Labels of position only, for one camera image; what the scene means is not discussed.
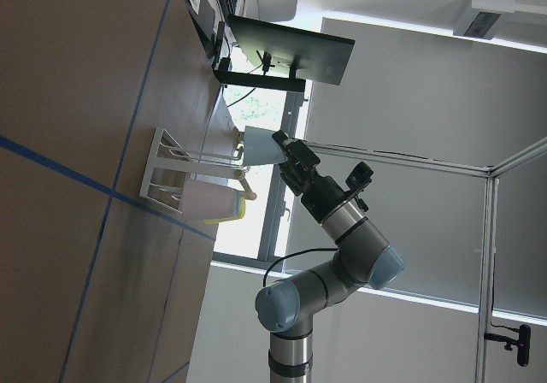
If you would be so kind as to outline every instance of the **metal frame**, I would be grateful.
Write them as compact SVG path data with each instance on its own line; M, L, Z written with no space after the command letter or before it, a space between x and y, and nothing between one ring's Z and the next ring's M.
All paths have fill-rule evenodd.
M480 295L479 295L479 324L477 334L477 356L475 364L475 383L482 383L485 378L485 360L486 345L484 333L491 321L492 305L492 286L494 256L496 253L496 221L497 221L497 196L500 179L507 172L513 171L518 167L532 162L541 156L547 155L547 137L526 147L524 150L514 154L506 160L490 167L481 167L473 165L463 165L453 162L445 162L421 156L411 156L393 152L382 152L375 150L363 150L358 148L347 148L336 145L324 145L308 142L308 147L317 154L343 156L360 160L371 160L376 162L391 163L410 168L431 169L442 171L449 174L462 174L482 178L485 180L485 205L483 221L483 240L481 257L481 276L480 276ZM285 195L285 186L281 189L279 177L275 176L276 168L273 171L272 186L270 187L270 197L274 197L274 202L268 200L267 218L274 218L279 227L279 205L283 202ZM266 268L276 256L274 256L274 246L277 234L277 227L274 225L264 225L262 231L262 241L257 259L241 258L240 256L219 256L215 253L215 259L222 262L229 262L250 266L252 268Z
M289 136L294 136L297 130L298 112L303 101L304 95L302 93L287 92L283 117L281 119L281 129L287 131ZM278 258L274 252L279 223L285 215L285 189L286 185L279 174L279 167L274 165L268 194L268 204L266 205L266 214L264 215L264 225L262 226L261 242L258 248L257 259L260 261L273 262Z
M273 77L270 75L235 73L214 69L215 77L221 84L254 86L255 88L268 88L269 90L294 91L304 93L306 80L299 78Z
M199 157L192 157L190 153L199 154ZM146 161L139 195L164 208L177 213L184 213L181 210L184 185L190 174L200 174L238 180L243 187L242 195L246 199L254 200L256 199L256 194L252 191L245 178L247 169L227 162L228 160L239 159L240 155L241 150L238 150L238 155L235 157L185 150L180 147L179 143L165 129L156 128L152 144L150 145L150 152ZM212 158L204 160L202 156L212 156ZM184 179L177 186L153 182L154 172L160 170L184 173ZM152 195L154 191L167 194L169 203L165 198Z

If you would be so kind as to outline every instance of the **white object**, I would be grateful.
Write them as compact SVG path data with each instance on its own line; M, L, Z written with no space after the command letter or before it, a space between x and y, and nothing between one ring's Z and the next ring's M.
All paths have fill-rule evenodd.
M180 198L186 219L220 220L239 215L241 192L229 186L187 180Z
M515 0L468 0L454 25L454 35L492 39L500 24L515 12Z
M241 157L241 150L238 150L237 156L195 151L193 153L198 156L192 156L191 153L190 150L183 150L167 131L157 128L144 169L140 196L167 209L185 214L181 202L183 190L191 182L191 174L200 174L238 180L244 188L240 192L242 196L249 200L256 199L256 194L245 179L245 169L229 163ZM206 156L207 161L200 160L202 156Z
M287 160L285 154L272 138L274 131L245 127L243 165L269 165Z
M297 0L244 0L243 16L260 21L292 20L297 13Z

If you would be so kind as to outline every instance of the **wall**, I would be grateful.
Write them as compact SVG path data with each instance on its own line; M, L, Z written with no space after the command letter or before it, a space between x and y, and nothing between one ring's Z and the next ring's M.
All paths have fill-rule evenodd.
M316 83L307 139L491 165L547 136L547 55L324 20L356 45L340 86Z
M314 84L306 139L493 165L547 136L547 55L388 27L324 20L356 40L340 86ZM358 159L322 156L341 184ZM393 287L476 304L484 180L370 162L369 215L406 256ZM497 307L547 316L545 157L501 178ZM288 247L328 247L295 207ZM306 256L290 267L306 267Z
M139 187L156 127L233 144L184 2L0 3L0 381L184 382L216 227Z
M189 383L266 382L259 274L212 267ZM355 293L314 319L313 382L472 382L476 315Z

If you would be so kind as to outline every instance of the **cable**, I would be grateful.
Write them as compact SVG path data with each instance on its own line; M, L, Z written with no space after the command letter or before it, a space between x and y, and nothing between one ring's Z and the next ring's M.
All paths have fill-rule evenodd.
M230 42L228 41L228 37L226 34L224 34L224 40L226 41L226 45L228 47L228 58L232 56L232 46L230 45Z
M256 0L256 15L258 15L256 19L260 20L260 3L258 2L258 0Z
M239 103L241 101L243 101L244 99L246 99L250 94L252 94L254 91L255 91L256 87L253 88L252 90L250 90L249 92L247 92L245 95L243 95L240 99L234 101L233 103L231 103L230 105L227 105L227 107L231 107L232 105L235 105L236 103Z
M328 146L334 146L336 148L343 148L343 149L346 149L346 150L361 150L362 149L362 148L357 148L355 146L347 146L347 145L330 144ZM405 154L403 152L393 152L393 151L390 151L390 150L371 150L371 151L372 152L377 152L379 154L401 155L401 156L409 156L409 157L418 158L418 159L431 159L432 161L440 161L439 159L428 158L427 156L410 155L410 154Z
M502 327L504 329L510 330L511 332L519 332L519 329L514 327L508 327L504 325L494 325L492 323L492 314L494 313L494 292L496 290L496 253L494 252L493 265L492 265L492 303L490 307L490 326L492 327Z
M254 73L258 68L260 68L262 66L262 64L260 64L258 67L254 67L253 69L251 69L247 74L252 74Z
M283 262L285 259L289 259L290 257L303 255L304 253L310 253L310 252L335 252L338 248L312 248L307 250L300 250L299 252L291 253L290 255L280 257L277 261L272 263L266 273L264 274L264 278L262 279L262 287L266 287L266 279L268 277L268 274L272 271L272 269L277 265L279 262Z

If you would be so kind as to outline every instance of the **window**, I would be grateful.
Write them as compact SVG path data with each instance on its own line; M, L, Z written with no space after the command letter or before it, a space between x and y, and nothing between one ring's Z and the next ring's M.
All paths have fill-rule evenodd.
M239 72L259 70L238 48L232 51L232 65ZM266 89L250 93L248 87L230 85L224 90L224 98L240 131L246 126L282 129L289 136L302 138L308 112L304 96L309 96L311 84L307 82L305 94ZM215 260L266 268L285 254L294 197L285 190L277 166L252 167L246 177L258 198L246 203L243 219L219 225ZM238 187L237 182L228 185Z

